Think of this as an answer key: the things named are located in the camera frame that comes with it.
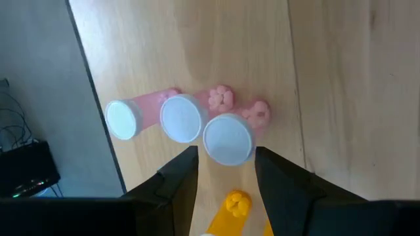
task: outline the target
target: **yellow toy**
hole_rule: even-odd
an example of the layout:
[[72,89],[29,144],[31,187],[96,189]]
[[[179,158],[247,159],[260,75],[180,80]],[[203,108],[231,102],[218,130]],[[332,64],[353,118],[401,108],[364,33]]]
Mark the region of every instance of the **yellow toy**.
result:
[[250,196],[239,190],[230,192],[206,233],[216,236],[241,236],[251,210]]

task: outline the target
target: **white cup lid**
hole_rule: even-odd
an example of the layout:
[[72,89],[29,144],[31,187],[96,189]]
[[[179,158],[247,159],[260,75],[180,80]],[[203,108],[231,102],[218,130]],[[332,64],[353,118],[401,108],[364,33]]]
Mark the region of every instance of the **white cup lid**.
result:
[[231,113],[212,119],[203,133],[204,148],[211,158],[226,166],[247,161],[254,151],[253,130],[238,115]]
[[129,140],[142,130],[142,111],[129,100],[110,102],[105,119],[110,132],[120,140]]
[[170,139],[190,143],[203,132],[208,120],[207,111],[193,96],[178,94],[163,103],[160,110],[162,129]]

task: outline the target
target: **electronic device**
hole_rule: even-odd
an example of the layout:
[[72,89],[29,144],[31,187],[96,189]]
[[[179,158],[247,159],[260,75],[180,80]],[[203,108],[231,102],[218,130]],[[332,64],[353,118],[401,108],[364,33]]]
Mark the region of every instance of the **electronic device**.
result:
[[0,153],[0,197],[29,197],[59,179],[47,142],[32,142]]

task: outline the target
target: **wooden table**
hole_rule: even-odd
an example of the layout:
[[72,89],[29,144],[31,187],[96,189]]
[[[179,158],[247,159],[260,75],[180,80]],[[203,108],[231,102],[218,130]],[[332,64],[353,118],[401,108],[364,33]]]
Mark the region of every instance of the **wooden table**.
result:
[[[368,199],[419,196],[417,0],[70,3],[102,108],[167,87],[193,93],[225,83],[240,102],[270,102],[271,129],[258,145]],[[112,142],[127,189],[186,148],[159,126]],[[224,167],[195,144],[191,235],[205,231],[234,188],[253,198],[244,235],[262,235],[253,163]]]

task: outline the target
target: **pink paw-shaped handle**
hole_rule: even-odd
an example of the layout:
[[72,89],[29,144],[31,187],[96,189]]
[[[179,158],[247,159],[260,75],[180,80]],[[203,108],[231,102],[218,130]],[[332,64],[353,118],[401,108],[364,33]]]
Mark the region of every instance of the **pink paw-shaped handle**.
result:
[[219,85],[210,90],[209,105],[212,111],[227,112],[234,107],[234,94],[226,86]]
[[172,97],[172,96],[175,96],[175,95],[178,95],[180,92],[179,91],[177,91],[177,90],[175,90],[175,89],[172,89],[172,90],[169,90],[169,91],[167,91],[167,92],[162,92],[161,94],[160,94],[160,96],[159,96],[159,102],[160,103],[164,103],[166,100],[168,100],[170,97]]
[[266,127],[270,122],[270,108],[266,102],[257,101],[253,107],[244,109],[242,116],[252,128]]

